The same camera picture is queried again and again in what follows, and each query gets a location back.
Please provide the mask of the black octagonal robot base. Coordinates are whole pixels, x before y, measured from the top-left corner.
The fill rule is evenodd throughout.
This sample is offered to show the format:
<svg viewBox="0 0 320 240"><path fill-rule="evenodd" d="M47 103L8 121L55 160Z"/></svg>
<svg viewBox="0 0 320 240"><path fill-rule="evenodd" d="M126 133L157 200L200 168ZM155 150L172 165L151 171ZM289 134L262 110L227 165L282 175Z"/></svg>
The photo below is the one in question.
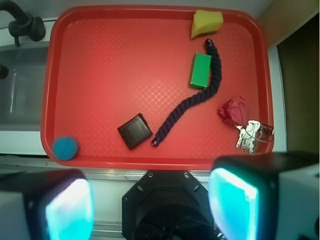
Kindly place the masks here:
<svg viewBox="0 0 320 240"><path fill-rule="evenodd" d="M149 170L122 196L127 240L217 240L207 189L188 171Z"/></svg>

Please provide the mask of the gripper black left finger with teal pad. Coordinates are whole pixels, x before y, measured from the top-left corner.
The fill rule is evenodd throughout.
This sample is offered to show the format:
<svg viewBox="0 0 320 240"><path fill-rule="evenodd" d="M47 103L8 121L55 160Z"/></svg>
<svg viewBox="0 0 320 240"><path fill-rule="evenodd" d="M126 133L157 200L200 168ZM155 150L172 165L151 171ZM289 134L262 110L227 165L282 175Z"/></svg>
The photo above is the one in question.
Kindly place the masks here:
<svg viewBox="0 0 320 240"><path fill-rule="evenodd" d="M77 169L2 173L2 240L88 240L94 227L92 184Z"/></svg>

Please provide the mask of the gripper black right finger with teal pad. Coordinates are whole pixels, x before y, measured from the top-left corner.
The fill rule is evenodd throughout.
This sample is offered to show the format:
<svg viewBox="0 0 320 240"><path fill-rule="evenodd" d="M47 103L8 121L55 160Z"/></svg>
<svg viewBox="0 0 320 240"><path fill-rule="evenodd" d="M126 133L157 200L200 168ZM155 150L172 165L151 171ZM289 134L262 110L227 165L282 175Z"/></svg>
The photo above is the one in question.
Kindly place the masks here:
<svg viewBox="0 0 320 240"><path fill-rule="evenodd" d="M221 156L209 175L208 201L228 240L317 240L320 156L303 151Z"/></svg>

